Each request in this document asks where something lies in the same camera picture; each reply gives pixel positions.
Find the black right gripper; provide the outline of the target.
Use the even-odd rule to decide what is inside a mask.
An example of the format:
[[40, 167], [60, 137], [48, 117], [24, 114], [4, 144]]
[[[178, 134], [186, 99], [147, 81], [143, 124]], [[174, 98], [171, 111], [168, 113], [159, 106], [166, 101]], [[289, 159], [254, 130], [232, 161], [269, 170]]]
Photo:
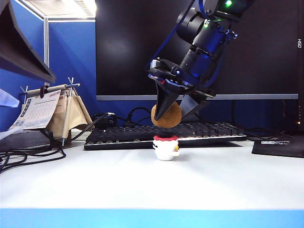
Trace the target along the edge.
[[195, 112], [209, 105], [207, 97], [216, 96], [214, 90], [204, 87], [199, 78], [168, 60], [153, 60], [148, 77], [155, 81], [157, 87], [155, 120], [159, 120], [168, 111], [179, 95], [186, 94], [180, 103], [182, 119], [190, 118]]

